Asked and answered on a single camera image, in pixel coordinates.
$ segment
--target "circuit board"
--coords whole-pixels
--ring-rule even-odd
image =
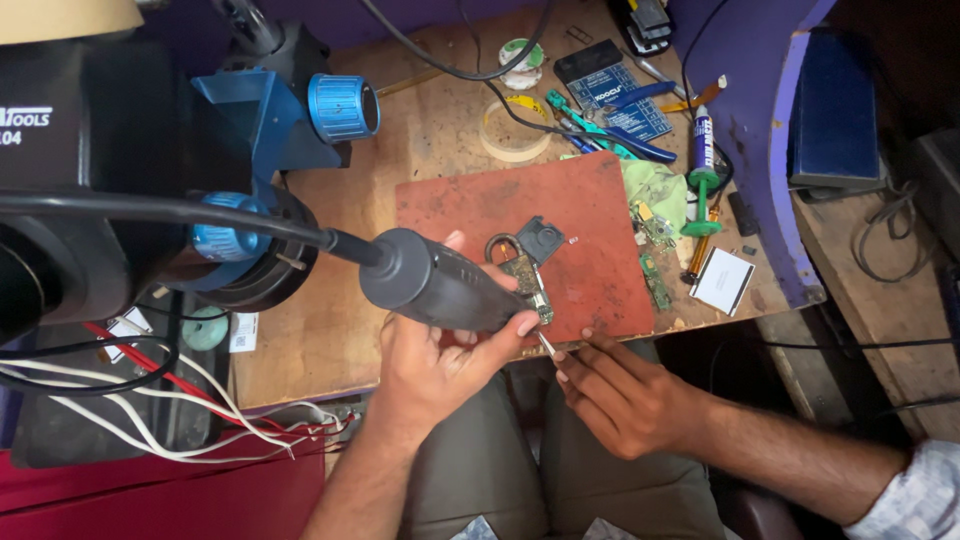
[[[660,277],[660,270],[654,258],[647,254],[641,255],[640,266],[643,268],[643,278],[647,281],[647,288],[650,289],[657,307],[662,310],[670,309],[670,294],[666,290],[663,278]]]

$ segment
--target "green circle object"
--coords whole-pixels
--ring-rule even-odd
[[[507,44],[503,46],[503,50],[508,53],[520,50],[523,47],[527,46],[528,39],[520,38],[514,39],[512,41],[507,41]],[[543,63],[543,49],[540,48],[540,44],[537,43],[534,45],[534,49],[530,51],[530,54],[527,55],[527,67],[539,67]]]
[[[219,307],[202,307],[194,311],[192,317],[212,317],[224,311]],[[209,351],[227,337],[229,317],[224,316],[212,321],[183,321],[183,341],[194,351]]]

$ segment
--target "white card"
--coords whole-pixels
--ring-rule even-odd
[[[123,316],[130,319],[130,322],[134,323],[135,325],[144,329],[145,331],[153,333],[154,331],[153,327],[150,326],[150,323],[147,322],[147,319],[143,318],[143,313],[137,307],[131,307],[130,309],[127,310],[126,313],[123,314]],[[139,333],[136,330],[121,323],[120,321],[116,321],[112,325],[108,326],[107,330],[117,337],[139,335]],[[114,364],[117,363],[117,360],[119,360],[120,356],[123,355],[123,352],[121,352],[120,349],[117,349],[116,347],[105,347],[104,351],[106,351],[107,354],[110,356],[110,362]]]
[[[260,327],[260,314],[232,313],[230,319],[230,352],[256,351],[256,331]]]
[[[690,296],[733,317],[754,268],[750,262],[713,246]]]

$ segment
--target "red wire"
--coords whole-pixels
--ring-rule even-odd
[[[95,324],[93,324],[93,323],[84,323],[84,326],[86,327],[87,330],[92,331],[93,333],[99,335],[100,337],[103,337],[104,339],[107,339],[107,338],[110,338],[110,337],[116,337],[116,336],[113,335],[113,333],[111,333],[110,331],[108,331],[108,330],[106,330],[106,329],[104,329],[104,328],[101,328],[101,327],[99,327],[99,326],[97,326],[97,325],[95,325]],[[132,347],[132,346],[130,346],[130,345],[117,345],[117,348],[120,349],[120,351],[123,352],[124,355],[127,355],[127,357],[128,357],[133,363],[135,363],[136,365],[142,367],[143,369],[145,369],[145,370],[147,370],[147,371],[153,372],[153,371],[156,371],[157,369],[159,369],[159,367],[160,367],[159,365],[156,364],[156,362],[154,362],[154,361],[151,360],[149,357],[147,357],[146,355],[144,355],[143,353],[141,353],[141,352],[140,352],[138,349],[136,349],[135,347]],[[210,397],[209,394],[207,394],[206,392],[204,392],[203,390],[201,390],[200,388],[198,388],[197,386],[195,386],[194,384],[190,383],[190,382],[187,381],[187,380],[183,380],[183,379],[181,379],[180,377],[177,377],[176,375],[173,375],[173,374],[171,374],[171,373],[165,374],[165,375],[163,376],[163,378],[169,380],[170,382],[172,382],[173,384],[175,384],[176,386],[178,386],[178,387],[180,388],[180,390],[183,390],[183,392],[186,393],[186,394],[189,394],[189,395],[191,395],[191,396],[194,396],[194,397],[197,397],[197,398],[201,398],[201,399],[207,400],[207,401],[211,402],[212,404],[219,405],[216,401],[214,401],[213,398]],[[236,424],[236,425],[238,425],[238,426],[243,426],[243,422],[240,422],[240,420],[238,420],[238,419],[236,419],[236,418],[233,418],[232,416],[228,416],[228,415],[224,414],[223,412],[220,412],[219,410],[214,410],[214,409],[211,408],[210,411],[213,412],[214,414],[216,414],[217,416],[220,416],[221,418],[224,418],[225,420],[229,420],[229,421],[232,422],[233,424]],[[345,421],[344,429],[346,428],[346,425],[349,424],[349,421],[352,420],[352,419],[353,419],[353,415],[351,414],[351,415],[349,415],[349,417],[348,417],[347,420]],[[332,427],[336,426],[336,423],[330,423],[330,424],[308,424],[308,425],[305,425],[305,426],[300,426],[300,427],[298,427],[298,428],[296,428],[295,430],[292,430],[292,431],[284,431],[284,430],[283,430],[283,426],[281,426],[280,424],[278,424],[277,422],[274,422],[273,420],[271,420],[271,419],[269,419],[269,418],[258,418],[257,420],[262,420],[263,422],[266,422],[267,424],[270,424],[272,427],[276,428],[276,429],[277,429],[276,431],[274,431],[274,430],[264,430],[264,429],[261,429],[262,432],[264,432],[264,433],[269,433],[269,434],[273,434],[273,435],[296,435],[296,436],[302,436],[302,433],[297,433],[297,430],[308,430],[308,429],[317,429],[317,428],[326,429],[326,428],[332,428]]]

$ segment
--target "tape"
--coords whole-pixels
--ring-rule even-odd
[[[524,92],[518,92],[513,95],[504,96],[504,99],[511,104],[517,104],[521,107],[525,107],[536,112],[543,118],[544,125],[554,125],[553,112],[540,100],[539,97]],[[521,161],[532,160],[533,158],[542,154],[543,151],[546,150],[547,146],[550,146],[550,138],[552,134],[546,132],[544,132],[543,136],[533,143],[521,148],[508,148],[493,142],[490,139],[490,136],[487,135],[487,123],[490,121],[491,113],[498,109],[503,109],[503,104],[500,103],[499,99],[494,99],[493,101],[489,102],[486,107],[484,107],[483,115],[480,117],[480,142],[483,144],[484,149],[491,156],[501,161],[507,161],[508,163],[519,163]]]

